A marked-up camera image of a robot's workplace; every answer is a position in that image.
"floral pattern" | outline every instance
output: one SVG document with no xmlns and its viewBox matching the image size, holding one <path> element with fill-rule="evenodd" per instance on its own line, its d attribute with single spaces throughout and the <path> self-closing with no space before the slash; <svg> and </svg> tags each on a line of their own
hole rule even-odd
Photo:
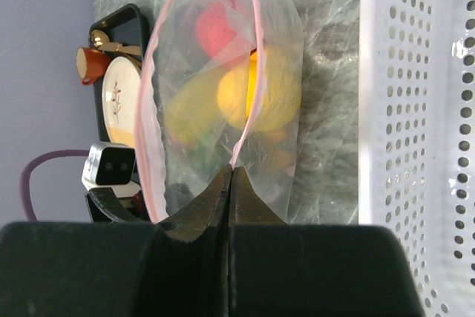
<svg viewBox="0 0 475 317">
<path fill-rule="evenodd" d="M 116 117 L 117 124 L 119 124 L 119 111 L 122 108 L 120 105 L 120 92 L 119 83 L 116 81 L 114 84 L 114 90 L 112 91 L 112 110 Z"/>
</svg>

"orange cup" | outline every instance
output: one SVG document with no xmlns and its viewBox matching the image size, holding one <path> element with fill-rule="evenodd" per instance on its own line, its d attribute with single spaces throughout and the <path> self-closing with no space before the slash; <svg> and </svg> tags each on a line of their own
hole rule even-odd
<svg viewBox="0 0 475 317">
<path fill-rule="evenodd" d="M 76 54 L 76 68 L 81 83 L 92 85 L 101 76 L 104 76 L 111 58 L 93 48 L 78 48 Z"/>
</svg>

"purple wall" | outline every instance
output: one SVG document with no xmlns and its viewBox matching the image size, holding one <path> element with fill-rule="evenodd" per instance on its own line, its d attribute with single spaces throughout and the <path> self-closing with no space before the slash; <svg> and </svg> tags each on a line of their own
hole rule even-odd
<svg viewBox="0 0 475 317">
<path fill-rule="evenodd" d="M 92 0 L 0 0 L 0 226 L 24 219 L 19 175 L 46 151 L 97 141 L 92 88 L 80 85 L 78 46 L 87 45 Z M 33 173 L 41 220 L 87 220 L 82 158 L 46 163 Z"/>
</svg>

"yellow object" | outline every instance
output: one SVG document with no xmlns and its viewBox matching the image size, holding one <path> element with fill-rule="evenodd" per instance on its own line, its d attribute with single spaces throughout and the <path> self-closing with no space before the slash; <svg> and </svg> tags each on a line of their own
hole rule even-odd
<svg viewBox="0 0 475 317">
<path fill-rule="evenodd" d="M 266 49 L 266 93 L 262 111 L 253 129 L 276 131 L 283 128 L 297 113 L 301 102 L 301 83 L 286 66 L 285 56 L 276 49 Z M 227 122 L 244 128 L 252 107 L 257 80 L 257 53 L 249 58 L 249 67 L 240 65 L 221 79 L 217 104 Z"/>
<path fill-rule="evenodd" d="M 223 75 L 220 68 L 199 73 L 165 106 L 166 133 L 172 142 L 192 147 L 222 118 L 215 98 Z"/>
</svg>

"red object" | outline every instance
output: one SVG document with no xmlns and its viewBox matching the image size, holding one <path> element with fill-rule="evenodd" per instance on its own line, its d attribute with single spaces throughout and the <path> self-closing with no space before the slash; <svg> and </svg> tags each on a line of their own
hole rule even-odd
<svg viewBox="0 0 475 317">
<path fill-rule="evenodd" d="M 233 68 L 249 58 L 252 49 L 252 44 L 229 24 L 226 12 L 232 10 L 248 18 L 236 0 L 214 0 L 200 14 L 195 28 L 200 46 L 214 62 L 221 63 L 225 68 Z M 230 42 L 233 42 L 232 45 L 226 48 Z M 232 59 L 237 53 L 246 54 Z"/>
</svg>

